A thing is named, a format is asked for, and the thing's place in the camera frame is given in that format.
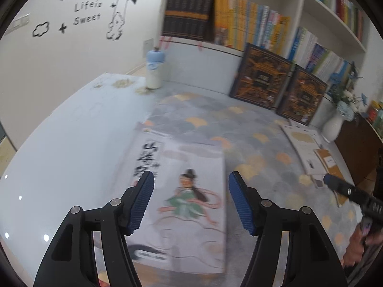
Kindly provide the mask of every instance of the silver screw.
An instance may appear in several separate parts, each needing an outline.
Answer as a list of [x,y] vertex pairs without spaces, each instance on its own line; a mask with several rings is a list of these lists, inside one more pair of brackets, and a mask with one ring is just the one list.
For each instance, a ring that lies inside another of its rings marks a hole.
[[110,201],[110,205],[112,205],[112,206],[118,206],[119,204],[121,204],[121,200],[120,199],[112,199]]
[[311,214],[313,211],[311,210],[310,207],[304,206],[304,207],[302,207],[302,212],[303,212],[304,214],[306,214],[306,215],[309,215],[309,214]]
[[77,214],[79,211],[80,211],[80,207],[79,207],[79,206],[73,206],[73,207],[70,209],[70,212],[71,212],[72,214]]
[[270,207],[271,206],[271,201],[270,200],[262,200],[261,201],[261,205],[263,206],[263,207]]

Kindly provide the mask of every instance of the blue gripper pad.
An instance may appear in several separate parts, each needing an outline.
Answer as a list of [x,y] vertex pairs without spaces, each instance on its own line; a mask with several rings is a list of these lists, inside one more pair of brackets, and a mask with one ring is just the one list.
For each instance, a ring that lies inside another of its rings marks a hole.
[[137,186],[142,186],[130,211],[130,221],[127,228],[130,234],[139,228],[142,217],[145,214],[146,207],[154,190],[154,176],[151,172],[146,172],[144,172],[141,179],[137,183]]
[[250,235],[254,236],[256,227],[253,222],[253,210],[245,196],[244,188],[247,188],[246,184],[244,182],[241,184],[236,176],[231,173],[229,175],[229,191],[231,197],[233,198],[244,229],[247,230]]

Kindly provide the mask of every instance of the wall socket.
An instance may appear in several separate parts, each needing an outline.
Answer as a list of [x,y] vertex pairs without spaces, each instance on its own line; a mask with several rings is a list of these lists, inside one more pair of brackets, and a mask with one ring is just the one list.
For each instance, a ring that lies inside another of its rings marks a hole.
[[11,22],[11,24],[8,26],[7,30],[5,31],[5,34],[9,34],[16,29],[19,29],[29,23],[29,14],[24,15],[23,17],[20,17],[18,19],[15,19]]
[[154,39],[149,39],[144,41],[144,45],[142,47],[142,57],[146,58],[146,54],[148,51],[151,51],[154,48]]

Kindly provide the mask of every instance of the vase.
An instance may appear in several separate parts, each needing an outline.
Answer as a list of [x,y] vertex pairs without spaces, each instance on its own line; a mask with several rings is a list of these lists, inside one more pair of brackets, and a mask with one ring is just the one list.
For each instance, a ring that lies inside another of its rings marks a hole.
[[326,122],[322,129],[322,137],[326,142],[330,143],[338,137],[344,120],[345,116],[336,111],[334,116]]

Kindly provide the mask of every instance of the hand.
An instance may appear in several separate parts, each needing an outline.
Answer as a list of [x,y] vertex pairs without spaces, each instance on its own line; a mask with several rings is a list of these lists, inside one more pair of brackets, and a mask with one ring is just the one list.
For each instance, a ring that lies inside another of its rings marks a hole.
[[[364,247],[361,244],[363,238],[360,224],[357,225],[353,235],[350,237],[350,244],[346,249],[343,259],[340,261],[343,267],[354,266],[355,263],[361,261]],[[383,233],[374,233],[366,238],[366,245],[379,245],[383,242]]]

